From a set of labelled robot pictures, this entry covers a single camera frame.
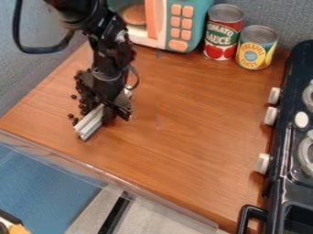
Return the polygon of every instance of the tomato sauce can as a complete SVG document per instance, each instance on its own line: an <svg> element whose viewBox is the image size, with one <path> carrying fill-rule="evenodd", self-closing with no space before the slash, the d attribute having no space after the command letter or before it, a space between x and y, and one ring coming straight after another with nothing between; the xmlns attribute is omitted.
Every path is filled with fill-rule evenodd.
<svg viewBox="0 0 313 234"><path fill-rule="evenodd" d="M234 58L243 29L243 11L236 5L219 4L209 10L203 54L209 59Z"/></svg>
<svg viewBox="0 0 313 234"><path fill-rule="evenodd" d="M278 35L270 27L246 27L239 39L236 62L245 69L268 68L277 46Z"/></svg>

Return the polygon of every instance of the black stove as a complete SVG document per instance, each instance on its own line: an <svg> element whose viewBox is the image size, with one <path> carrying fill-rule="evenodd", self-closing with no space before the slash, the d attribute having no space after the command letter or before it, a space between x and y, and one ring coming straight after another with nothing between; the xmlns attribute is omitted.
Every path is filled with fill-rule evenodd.
<svg viewBox="0 0 313 234"><path fill-rule="evenodd" d="M271 150L255 169L265 176L264 207L244 206L237 233L247 233L251 218L262 221L260 233L313 233L313 40L294 47L269 103Z"/></svg>

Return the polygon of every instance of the blue mat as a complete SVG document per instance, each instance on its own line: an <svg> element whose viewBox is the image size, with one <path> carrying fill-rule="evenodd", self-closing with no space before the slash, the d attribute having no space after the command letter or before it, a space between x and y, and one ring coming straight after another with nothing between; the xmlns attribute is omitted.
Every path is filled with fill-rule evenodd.
<svg viewBox="0 0 313 234"><path fill-rule="evenodd" d="M61 234L100 188L0 144L0 209L33 234Z"/></svg>

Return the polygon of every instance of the stove knob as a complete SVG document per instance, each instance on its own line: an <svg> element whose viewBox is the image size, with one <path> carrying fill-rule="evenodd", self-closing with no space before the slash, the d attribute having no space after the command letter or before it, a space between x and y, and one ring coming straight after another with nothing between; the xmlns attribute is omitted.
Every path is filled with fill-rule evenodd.
<svg viewBox="0 0 313 234"><path fill-rule="evenodd" d="M276 105L278 103L279 96L280 96L280 89L272 88L267 102L270 104Z"/></svg>
<svg viewBox="0 0 313 234"><path fill-rule="evenodd" d="M270 161L269 154L259 154L254 171L265 175Z"/></svg>
<svg viewBox="0 0 313 234"><path fill-rule="evenodd" d="M271 125L272 126L272 125L274 125L276 117L277 117L277 108L270 106L270 107L267 108L266 115L265 115L265 118L264 118L264 123L266 125Z"/></svg>
<svg viewBox="0 0 313 234"><path fill-rule="evenodd" d="M305 112L298 112L295 117L295 124L298 128L308 126L308 115Z"/></svg>

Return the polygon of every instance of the microwave button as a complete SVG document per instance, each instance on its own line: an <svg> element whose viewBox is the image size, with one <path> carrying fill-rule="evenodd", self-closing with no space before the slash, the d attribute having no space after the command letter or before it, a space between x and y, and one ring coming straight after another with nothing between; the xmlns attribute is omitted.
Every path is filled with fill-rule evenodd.
<svg viewBox="0 0 313 234"><path fill-rule="evenodd" d="M180 37L180 30L178 28L170 29L170 36L179 38Z"/></svg>
<svg viewBox="0 0 313 234"><path fill-rule="evenodd" d="M193 6L187 5L183 8L183 16L187 18L193 17Z"/></svg>
<svg viewBox="0 0 313 234"><path fill-rule="evenodd" d="M175 16L181 15L181 5L178 5L178 4L172 5L172 15L175 15Z"/></svg>
<svg viewBox="0 0 313 234"><path fill-rule="evenodd" d="M181 52L186 51L187 48L188 48L188 44L187 44L186 41L176 40L176 39L170 40L169 43L168 43L168 46L171 49L174 49L174 50L177 50L177 51L181 51Z"/></svg>
<svg viewBox="0 0 313 234"><path fill-rule="evenodd" d="M182 30L181 38L183 38L184 40L191 40L191 31L189 31L189 30Z"/></svg>
<svg viewBox="0 0 313 234"><path fill-rule="evenodd" d="M170 23L173 27L180 27L180 18L179 17L172 17L170 19Z"/></svg>
<svg viewBox="0 0 313 234"><path fill-rule="evenodd" d="M192 20L191 20L191 19L184 18L184 19L182 20L182 26L183 26L185 29L191 29L191 28L192 28Z"/></svg>

